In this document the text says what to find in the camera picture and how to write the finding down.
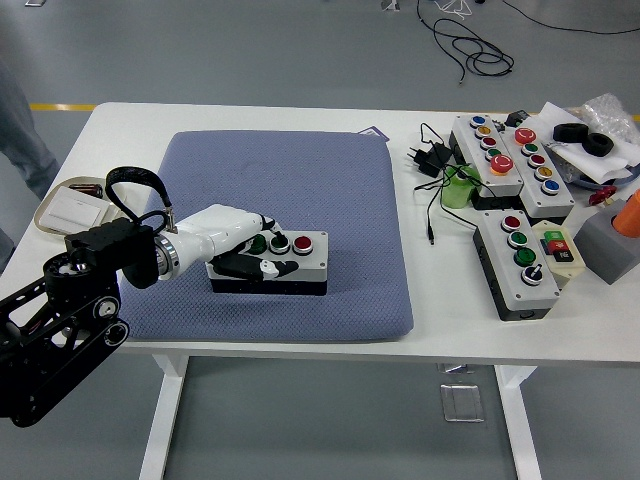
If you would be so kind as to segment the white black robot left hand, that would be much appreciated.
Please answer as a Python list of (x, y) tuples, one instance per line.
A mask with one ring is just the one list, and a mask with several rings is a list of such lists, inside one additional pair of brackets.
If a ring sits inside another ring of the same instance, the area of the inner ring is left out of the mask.
[(192, 264), (205, 262), (222, 276), (266, 281), (284, 277), (299, 268), (295, 261), (272, 261), (241, 254), (238, 249), (268, 230), (278, 240), (284, 235), (272, 218), (242, 209), (214, 204), (165, 231), (156, 238), (159, 278), (175, 279)]

